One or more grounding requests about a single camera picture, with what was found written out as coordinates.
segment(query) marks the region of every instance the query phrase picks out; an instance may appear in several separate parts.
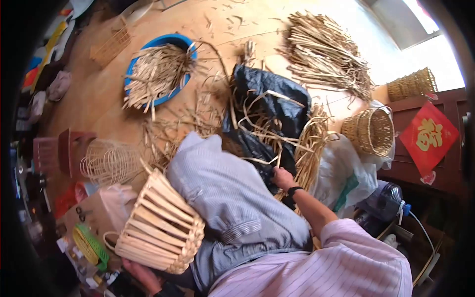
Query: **white cable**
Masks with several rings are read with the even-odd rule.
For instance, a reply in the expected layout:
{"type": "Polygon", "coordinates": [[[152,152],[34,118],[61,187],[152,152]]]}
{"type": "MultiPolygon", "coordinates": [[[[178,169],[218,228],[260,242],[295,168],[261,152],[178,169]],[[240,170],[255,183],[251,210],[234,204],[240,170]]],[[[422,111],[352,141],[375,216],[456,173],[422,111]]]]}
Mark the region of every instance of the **white cable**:
{"type": "Polygon", "coordinates": [[[411,211],[409,211],[409,213],[411,214],[411,216],[413,216],[413,217],[416,219],[416,221],[417,221],[417,222],[419,223],[419,225],[421,226],[422,231],[424,231],[424,234],[427,236],[427,239],[429,240],[430,246],[432,247],[432,252],[433,252],[433,254],[435,254],[435,253],[436,253],[436,249],[434,248],[434,245],[432,244],[432,241],[430,240],[430,237],[427,235],[427,232],[426,232],[426,230],[424,229],[424,226],[422,226],[422,223],[419,221],[418,218],[416,218],[416,216],[415,216],[411,211]]]}

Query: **blue plastic basin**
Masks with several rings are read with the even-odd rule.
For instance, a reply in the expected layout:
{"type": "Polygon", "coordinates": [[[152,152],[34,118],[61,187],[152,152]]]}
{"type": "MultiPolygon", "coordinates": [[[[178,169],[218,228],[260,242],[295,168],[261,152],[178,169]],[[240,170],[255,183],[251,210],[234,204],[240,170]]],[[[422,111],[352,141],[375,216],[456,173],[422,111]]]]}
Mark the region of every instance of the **blue plastic basin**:
{"type": "MultiPolygon", "coordinates": [[[[176,45],[178,46],[179,48],[183,49],[183,50],[187,50],[190,45],[193,43],[193,41],[191,41],[191,39],[189,39],[188,37],[186,36],[183,36],[181,34],[167,34],[167,35],[162,35],[160,37],[157,37],[155,38],[154,40],[151,40],[149,43],[147,43],[146,45],[144,45],[141,49],[144,49],[144,48],[150,48],[150,47],[157,47],[157,46],[161,46],[161,45],[165,45],[165,44],[173,44],[173,45],[176,45]]],[[[191,57],[193,59],[196,59],[197,58],[197,54],[196,52],[194,52],[191,57]]],[[[133,59],[132,61],[130,61],[130,65],[129,67],[127,68],[127,72],[126,74],[127,75],[132,75],[132,68],[134,66],[134,64],[137,62],[139,58],[135,58],[133,59]]],[[[188,83],[188,81],[190,80],[190,75],[187,74],[185,75],[185,84],[184,86],[188,83]]],[[[132,80],[130,78],[126,78],[124,80],[124,85],[128,85],[132,80]]],[[[175,95],[178,94],[178,92],[181,91],[181,88],[180,86],[178,86],[171,94],[168,94],[168,95],[165,95],[161,98],[158,98],[155,100],[155,106],[157,106],[158,104],[162,104],[163,102],[166,102],[170,99],[172,99],[175,95]]]]}

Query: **wicker basket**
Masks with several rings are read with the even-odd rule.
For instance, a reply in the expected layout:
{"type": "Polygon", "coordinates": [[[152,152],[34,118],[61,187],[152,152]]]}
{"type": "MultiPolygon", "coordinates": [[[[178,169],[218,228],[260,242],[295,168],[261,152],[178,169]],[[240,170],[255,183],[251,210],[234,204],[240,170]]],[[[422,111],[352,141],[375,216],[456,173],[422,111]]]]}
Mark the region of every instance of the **wicker basket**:
{"type": "Polygon", "coordinates": [[[125,18],[118,16],[104,29],[97,42],[91,46],[90,58],[106,67],[130,43],[130,34],[127,30],[125,18]]]}
{"type": "Polygon", "coordinates": [[[342,124],[342,134],[351,140],[359,153],[387,157],[394,139],[394,125],[387,106],[363,110],[347,117],[342,124]]]}
{"type": "Polygon", "coordinates": [[[115,248],[121,257],[172,274],[183,273],[201,245],[205,223],[155,169],[137,198],[115,248]]]}
{"type": "Polygon", "coordinates": [[[388,83],[389,99],[392,102],[409,96],[435,92],[437,92],[436,78],[427,67],[388,83]]]}

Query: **striped pink shirt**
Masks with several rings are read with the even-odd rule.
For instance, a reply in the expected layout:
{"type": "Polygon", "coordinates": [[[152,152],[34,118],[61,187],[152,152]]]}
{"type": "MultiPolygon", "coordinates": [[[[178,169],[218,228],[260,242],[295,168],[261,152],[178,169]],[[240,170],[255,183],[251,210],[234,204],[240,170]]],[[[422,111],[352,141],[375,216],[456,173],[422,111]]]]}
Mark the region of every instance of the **striped pink shirt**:
{"type": "Polygon", "coordinates": [[[411,296],[407,259],[353,220],[325,225],[321,242],[311,254],[270,254],[234,268],[209,296],[411,296]]]}

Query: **wristwatch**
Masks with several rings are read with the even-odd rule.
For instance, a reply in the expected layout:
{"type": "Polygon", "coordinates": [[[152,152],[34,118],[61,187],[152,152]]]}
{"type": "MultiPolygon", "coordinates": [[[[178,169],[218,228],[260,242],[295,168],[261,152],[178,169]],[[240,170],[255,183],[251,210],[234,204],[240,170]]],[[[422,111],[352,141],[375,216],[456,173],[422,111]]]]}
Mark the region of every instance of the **wristwatch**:
{"type": "Polygon", "coordinates": [[[282,203],[287,205],[287,207],[290,208],[293,211],[295,210],[294,194],[295,194],[295,191],[298,190],[298,189],[303,190],[302,187],[292,187],[292,188],[288,189],[287,190],[287,196],[282,199],[282,203]]]}

